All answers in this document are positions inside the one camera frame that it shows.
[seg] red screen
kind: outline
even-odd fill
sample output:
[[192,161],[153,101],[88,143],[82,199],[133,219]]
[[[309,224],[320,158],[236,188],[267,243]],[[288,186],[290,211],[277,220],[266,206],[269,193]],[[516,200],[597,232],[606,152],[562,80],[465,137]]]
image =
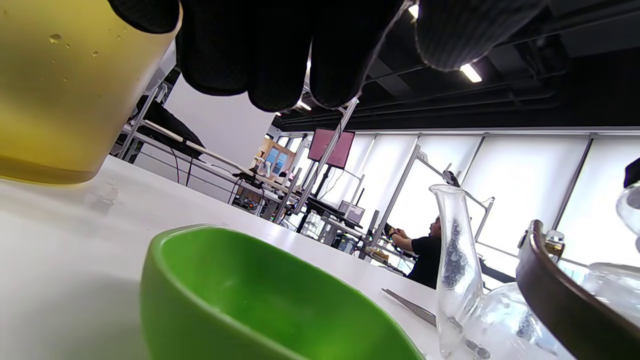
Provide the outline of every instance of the red screen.
[[[324,151],[333,137],[335,130],[316,129],[314,138],[311,141],[311,148],[309,149],[309,159],[320,161]],[[354,133],[343,131],[338,139],[338,143],[333,148],[327,164],[333,165],[337,168],[344,168],[349,157],[349,151],[351,150],[351,143],[353,143]]]

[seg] black ceiling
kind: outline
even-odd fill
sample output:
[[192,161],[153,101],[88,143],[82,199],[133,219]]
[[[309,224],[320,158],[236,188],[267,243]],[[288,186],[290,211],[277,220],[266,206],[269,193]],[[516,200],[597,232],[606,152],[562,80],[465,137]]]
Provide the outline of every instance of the black ceiling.
[[[387,35],[347,129],[640,125],[640,0],[552,0],[474,64],[480,83],[422,64],[413,27],[405,12]],[[303,102],[312,110],[273,125],[311,131],[342,116]]]

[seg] black t-shirt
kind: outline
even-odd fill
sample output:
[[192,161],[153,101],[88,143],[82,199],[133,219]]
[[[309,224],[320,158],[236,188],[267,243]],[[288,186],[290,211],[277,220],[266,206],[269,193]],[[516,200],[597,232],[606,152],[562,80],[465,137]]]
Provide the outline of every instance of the black t-shirt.
[[436,288],[440,269],[442,240],[435,236],[423,236],[411,241],[413,252],[418,255],[413,270],[407,277],[415,282]]

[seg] finger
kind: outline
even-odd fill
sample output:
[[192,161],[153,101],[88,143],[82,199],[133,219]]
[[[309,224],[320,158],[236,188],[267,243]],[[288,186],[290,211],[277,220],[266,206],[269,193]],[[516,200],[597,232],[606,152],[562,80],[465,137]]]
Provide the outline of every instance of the finger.
[[292,108],[300,99],[311,46],[311,14],[311,1],[256,3],[249,99],[258,109],[281,111]]
[[247,90],[252,55],[250,6],[234,0],[182,2],[182,29],[176,38],[178,67],[193,88],[208,95]]
[[316,17],[311,50],[311,93],[327,108],[359,95],[386,32],[404,0],[326,0]]
[[416,39],[420,56],[455,70],[484,56],[531,20],[547,0],[422,0]]
[[180,16],[178,0],[109,0],[109,4],[134,29],[151,34],[175,30]]

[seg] metal tweezers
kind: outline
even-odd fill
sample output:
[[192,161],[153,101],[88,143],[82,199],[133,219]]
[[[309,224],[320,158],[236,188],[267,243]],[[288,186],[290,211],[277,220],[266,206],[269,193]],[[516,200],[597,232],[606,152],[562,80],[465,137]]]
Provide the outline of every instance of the metal tweezers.
[[424,321],[430,323],[433,326],[436,325],[436,316],[430,311],[414,304],[413,302],[410,302],[409,300],[403,298],[402,296],[394,293],[389,289],[382,289],[382,291],[384,291],[387,295],[391,296],[392,298],[396,299],[400,304],[402,304],[404,307],[409,309],[409,311],[411,311],[412,313],[416,314],[419,318],[423,319]]

